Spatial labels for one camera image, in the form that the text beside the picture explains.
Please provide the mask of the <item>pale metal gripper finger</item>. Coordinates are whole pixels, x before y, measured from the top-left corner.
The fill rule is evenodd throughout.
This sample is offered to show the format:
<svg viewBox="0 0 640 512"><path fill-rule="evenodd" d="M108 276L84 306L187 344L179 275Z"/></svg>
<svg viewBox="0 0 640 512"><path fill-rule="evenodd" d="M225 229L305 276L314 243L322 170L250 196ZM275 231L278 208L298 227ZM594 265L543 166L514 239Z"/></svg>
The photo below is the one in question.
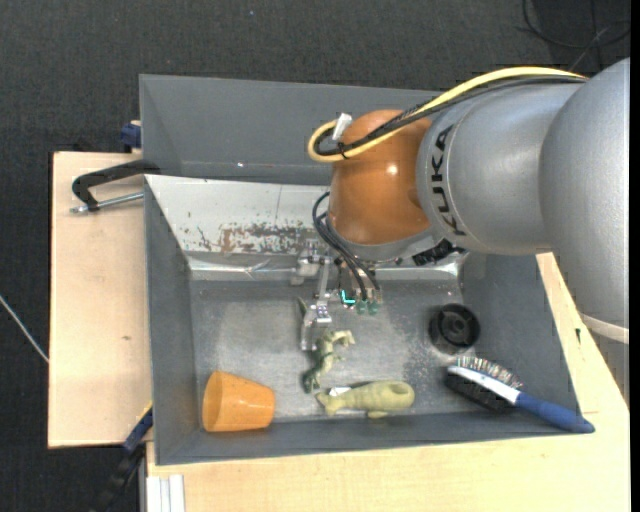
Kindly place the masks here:
<svg viewBox="0 0 640 512"><path fill-rule="evenodd" d="M303 351L313 351L332 323L328 306L326 303L307 305L300 302L299 308L302 316L300 348Z"/></svg>

